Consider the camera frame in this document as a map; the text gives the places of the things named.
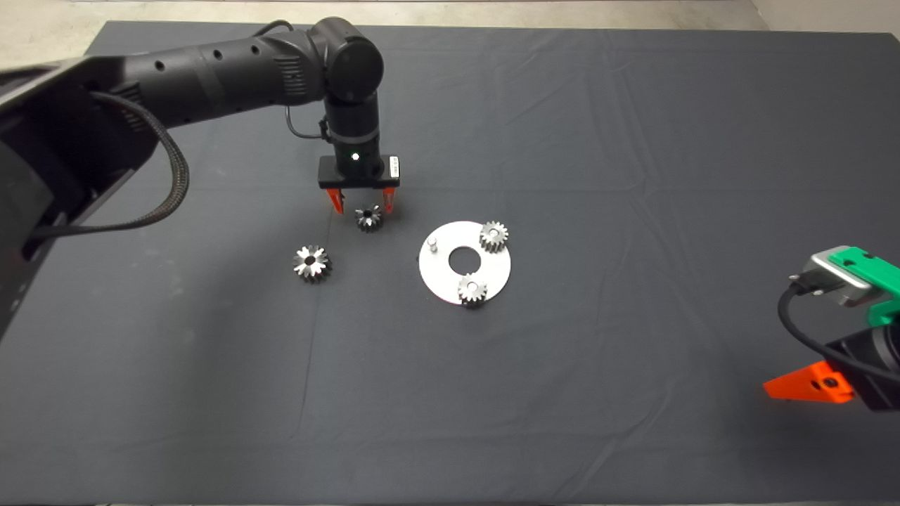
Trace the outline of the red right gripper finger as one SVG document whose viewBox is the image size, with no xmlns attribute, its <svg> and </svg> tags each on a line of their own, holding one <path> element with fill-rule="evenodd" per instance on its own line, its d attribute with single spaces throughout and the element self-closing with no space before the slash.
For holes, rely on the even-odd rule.
<svg viewBox="0 0 900 506">
<path fill-rule="evenodd" d="M 813 401 L 814 403 L 848 403 L 855 391 L 846 377 L 829 362 L 817 362 L 788 372 L 763 384 L 771 399 Z"/>
</svg>

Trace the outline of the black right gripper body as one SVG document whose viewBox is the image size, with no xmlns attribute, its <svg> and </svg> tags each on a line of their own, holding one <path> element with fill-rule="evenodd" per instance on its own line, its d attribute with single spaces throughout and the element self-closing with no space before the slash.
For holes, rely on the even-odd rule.
<svg viewBox="0 0 900 506">
<path fill-rule="evenodd" d="M 828 348 L 866 365 L 894 374 L 899 372 L 899 327 L 872 327 L 827 343 Z M 846 368 L 833 360 L 829 364 L 851 385 L 856 396 L 869 410 L 899 410 L 899 387 L 894 382 L 871 377 Z"/>
</svg>

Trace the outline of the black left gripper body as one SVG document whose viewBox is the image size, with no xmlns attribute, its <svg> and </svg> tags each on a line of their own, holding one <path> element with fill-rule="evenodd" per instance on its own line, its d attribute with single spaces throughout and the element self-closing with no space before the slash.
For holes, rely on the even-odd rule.
<svg viewBox="0 0 900 506">
<path fill-rule="evenodd" d="M 385 189 L 401 185 L 398 156 L 323 156 L 319 158 L 318 183 L 322 189 Z"/>
</svg>

